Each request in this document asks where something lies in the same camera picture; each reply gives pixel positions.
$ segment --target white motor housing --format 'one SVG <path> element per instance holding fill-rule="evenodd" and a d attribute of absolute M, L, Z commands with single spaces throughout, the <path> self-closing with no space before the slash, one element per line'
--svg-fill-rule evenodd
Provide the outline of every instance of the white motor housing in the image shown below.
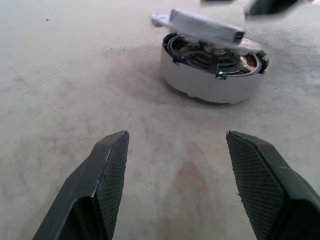
<path fill-rule="evenodd" d="M 238 27 L 183 10 L 154 14 L 152 23 L 172 33 L 163 39 L 161 73 L 174 89 L 213 103 L 251 97 L 270 59 Z"/>

